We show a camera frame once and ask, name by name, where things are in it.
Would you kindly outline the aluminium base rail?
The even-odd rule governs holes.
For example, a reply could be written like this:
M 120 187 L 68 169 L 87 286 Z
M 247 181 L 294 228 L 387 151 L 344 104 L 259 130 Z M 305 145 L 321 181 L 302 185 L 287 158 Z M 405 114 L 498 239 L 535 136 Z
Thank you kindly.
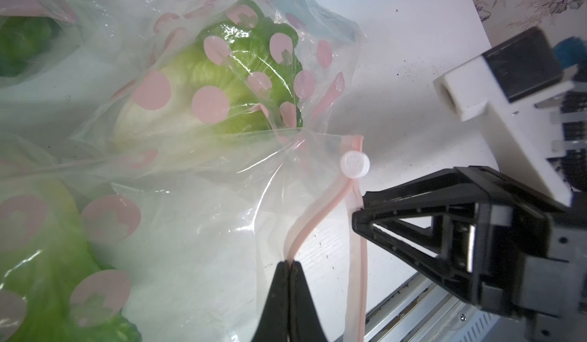
M 499 319 L 418 273 L 367 313 L 365 340 L 482 341 Z

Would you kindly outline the zip-top bag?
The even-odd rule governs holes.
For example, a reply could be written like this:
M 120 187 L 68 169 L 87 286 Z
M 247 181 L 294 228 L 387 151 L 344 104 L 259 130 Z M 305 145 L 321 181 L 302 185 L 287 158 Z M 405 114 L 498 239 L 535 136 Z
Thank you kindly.
M 276 266 L 337 207 L 362 205 L 362 146 L 306 130 L 211 135 L 135 166 L 136 151 L 60 163 L 2 136 L 1 185 L 62 181 L 98 261 L 128 276 L 121 312 L 140 341 L 252 341 Z
M 359 26 L 315 0 L 164 0 L 148 67 L 73 134 L 92 153 L 177 158 L 188 140 L 325 131 Z
M 1 86 L 47 72 L 79 48 L 104 62 L 135 49 L 141 0 L 1 0 Z

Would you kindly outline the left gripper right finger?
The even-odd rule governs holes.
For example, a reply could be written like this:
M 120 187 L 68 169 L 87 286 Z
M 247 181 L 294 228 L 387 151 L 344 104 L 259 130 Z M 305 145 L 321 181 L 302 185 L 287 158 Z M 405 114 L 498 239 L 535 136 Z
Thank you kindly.
M 290 341 L 326 342 L 327 337 L 319 321 L 303 267 L 298 261 L 294 261 L 290 267 L 288 291 Z

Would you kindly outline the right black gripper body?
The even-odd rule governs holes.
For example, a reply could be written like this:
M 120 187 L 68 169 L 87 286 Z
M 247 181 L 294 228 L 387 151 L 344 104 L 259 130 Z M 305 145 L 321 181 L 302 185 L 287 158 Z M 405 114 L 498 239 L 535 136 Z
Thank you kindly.
M 440 286 L 522 319 L 529 341 L 584 341 L 586 205 L 472 203 L 440 215 Z

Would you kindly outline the chinese cabbage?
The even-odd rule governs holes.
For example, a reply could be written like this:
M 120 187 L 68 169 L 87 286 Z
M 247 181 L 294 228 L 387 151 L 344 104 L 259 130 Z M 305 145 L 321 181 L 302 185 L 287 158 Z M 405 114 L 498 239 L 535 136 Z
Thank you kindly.
M 23 75 L 63 26 L 74 23 L 65 0 L 1 0 L 1 77 Z
M 140 341 L 121 312 L 129 295 L 128 276 L 96 258 L 62 181 L 1 185 L 3 341 Z
M 301 128 L 298 41 L 295 28 L 238 0 L 145 76 L 119 113 L 114 143 L 205 127 L 216 134 Z

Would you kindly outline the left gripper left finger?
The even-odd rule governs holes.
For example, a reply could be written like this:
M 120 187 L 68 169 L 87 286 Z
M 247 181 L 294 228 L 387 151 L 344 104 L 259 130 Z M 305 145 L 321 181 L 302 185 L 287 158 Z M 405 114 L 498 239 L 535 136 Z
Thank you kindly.
M 289 340 L 289 277 L 289 265 L 287 262 L 280 262 L 276 266 L 252 342 L 287 342 Z

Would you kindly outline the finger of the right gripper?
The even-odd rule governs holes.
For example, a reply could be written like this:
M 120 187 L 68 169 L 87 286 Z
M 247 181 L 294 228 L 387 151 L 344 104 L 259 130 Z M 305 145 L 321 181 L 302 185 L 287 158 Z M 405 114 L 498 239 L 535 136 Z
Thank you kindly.
M 363 196 L 354 225 L 431 217 L 466 225 L 549 225 L 550 199 L 486 166 L 443 169 Z
M 458 299 L 477 299 L 474 211 L 358 211 L 352 226 Z

